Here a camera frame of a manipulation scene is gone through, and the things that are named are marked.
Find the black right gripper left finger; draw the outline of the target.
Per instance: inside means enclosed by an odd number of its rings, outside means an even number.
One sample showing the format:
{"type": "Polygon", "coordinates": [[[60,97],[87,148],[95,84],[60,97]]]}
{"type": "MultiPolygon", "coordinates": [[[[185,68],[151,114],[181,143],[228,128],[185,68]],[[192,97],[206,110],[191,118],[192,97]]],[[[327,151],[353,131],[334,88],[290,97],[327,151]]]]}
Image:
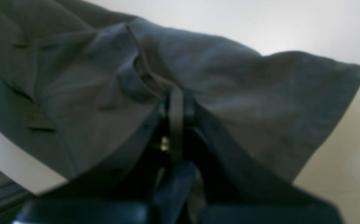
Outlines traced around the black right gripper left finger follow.
{"type": "Polygon", "coordinates": [[[93,169],[24,204],[17,224],[161,224],[154,196],[170,156],[163,100],[118,150],[93,169]]]}

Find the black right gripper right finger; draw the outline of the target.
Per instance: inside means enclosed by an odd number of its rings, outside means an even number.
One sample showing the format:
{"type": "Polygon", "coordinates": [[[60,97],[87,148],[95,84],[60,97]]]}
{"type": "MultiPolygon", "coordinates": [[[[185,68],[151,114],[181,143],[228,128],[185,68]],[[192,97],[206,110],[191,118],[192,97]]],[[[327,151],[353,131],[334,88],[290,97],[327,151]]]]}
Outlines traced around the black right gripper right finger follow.
{"type": "Polygon", "coordinates": [[[184,98],[184,158],[198,167],[207,205],[199,224],[342,224],[332,204],[253,159],[190,94],[184,98]]]}

